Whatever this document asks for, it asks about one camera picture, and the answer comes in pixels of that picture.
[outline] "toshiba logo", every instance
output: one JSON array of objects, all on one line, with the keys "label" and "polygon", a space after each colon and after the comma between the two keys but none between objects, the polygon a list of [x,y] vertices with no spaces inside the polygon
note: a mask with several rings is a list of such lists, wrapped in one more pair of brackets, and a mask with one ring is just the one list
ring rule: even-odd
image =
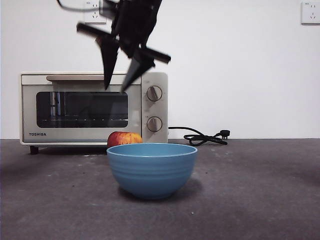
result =
[{"label": "toshiba logo", "polygon": [[47,136],[45,132],[29,132],[30,136]]}]

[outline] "wall outlet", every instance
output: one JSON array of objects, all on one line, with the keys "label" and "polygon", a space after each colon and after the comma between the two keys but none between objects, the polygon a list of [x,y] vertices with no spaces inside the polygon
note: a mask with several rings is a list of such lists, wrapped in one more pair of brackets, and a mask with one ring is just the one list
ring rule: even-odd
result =
[{"label": "wall outlet", "polygon": [[84,22],[86,24],[106,24],[107,20],[104,16],[99,14],[100,1],[99,0],[85,0],[85,9],[96,9],[93,11],[84,12]]},{"label": "wall outlet", "polygon": [[301,3],[301,23],[320,24],[320,1],[304,1]]}]

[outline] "apple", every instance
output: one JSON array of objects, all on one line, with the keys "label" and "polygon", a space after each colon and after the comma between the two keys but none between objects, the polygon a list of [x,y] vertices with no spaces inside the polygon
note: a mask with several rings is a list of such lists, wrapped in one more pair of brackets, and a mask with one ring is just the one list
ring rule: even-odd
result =
[{"label": "apple", "polygon": [[107,148],[122,144],[141,144],[142,137],[136,132],[114,131],[108,137]]}]

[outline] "blue bowl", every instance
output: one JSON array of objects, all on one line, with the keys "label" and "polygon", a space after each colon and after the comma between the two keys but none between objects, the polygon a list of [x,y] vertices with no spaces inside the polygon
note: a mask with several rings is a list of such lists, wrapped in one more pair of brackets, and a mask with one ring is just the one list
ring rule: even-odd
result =
[{"label": "blue bowl", "polygon": [[181,144],[136,143],[110,147],[107,156],[124,190],[142,199],[163,199],[187,182],[197,151]]}]

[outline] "black power cord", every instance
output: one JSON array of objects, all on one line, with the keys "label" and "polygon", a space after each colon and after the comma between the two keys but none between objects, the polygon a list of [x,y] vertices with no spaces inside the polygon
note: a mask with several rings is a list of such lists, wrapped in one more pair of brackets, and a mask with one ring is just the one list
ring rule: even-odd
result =
[{"label": "black power cord", "polygon": [[184,139],[188,140],[190,145],[194,146],[194,147],[200,146],[206,142],[213,142],[213,143],[217,143],[217,144],[227,145],[228,143],[223,140],[228,139],[228,136],[230,136],[229,130],[221,130],[220,132],[218,132],[214,136],[208,136],[208,135],[204,135],[203,133],[199,132],[198,130],[195,130],[190,127],[185,127],[185,126],[170,126],[169,129],[185,129],[185,130],[190,130],[190,131],[197,133],[197,134],[188,134],[188,135],[183,136]]}]

